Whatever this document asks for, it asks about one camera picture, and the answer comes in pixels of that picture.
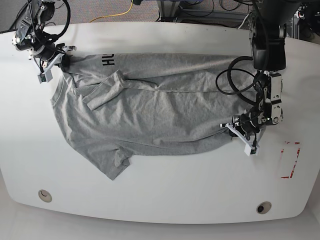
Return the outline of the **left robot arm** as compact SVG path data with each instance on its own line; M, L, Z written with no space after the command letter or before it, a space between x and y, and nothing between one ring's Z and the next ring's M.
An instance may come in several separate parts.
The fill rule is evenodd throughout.
M282 88L280 71L286 68L285 39L287 22L301 6L300 0L254 0L248 14L251 56L234 59L224 73L236 95L250 104L251 109L241 115L234 115L231 122L222 123L232 137L238 137L244 144L247 156L257 155L259 141L266 126L275 126L283 120ZM233 82L235 65L242 61L252 61L257 71L252 83L238 89Z

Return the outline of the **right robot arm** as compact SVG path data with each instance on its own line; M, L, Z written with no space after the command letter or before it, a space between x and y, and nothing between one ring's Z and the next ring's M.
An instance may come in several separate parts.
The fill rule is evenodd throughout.
M70 65L68 52L75 51L75 46L65 43L56 44L68 30L71 21L71 8L68 1L63 1L67 14L62 31L58 34L45 32L46 23L54 16L56 2L54 0L28 0L24 5L22 20L12 39L18 51L28 51L29 59L39 68L37 75L40 83L53 79L51 69L54 66L64 70Z

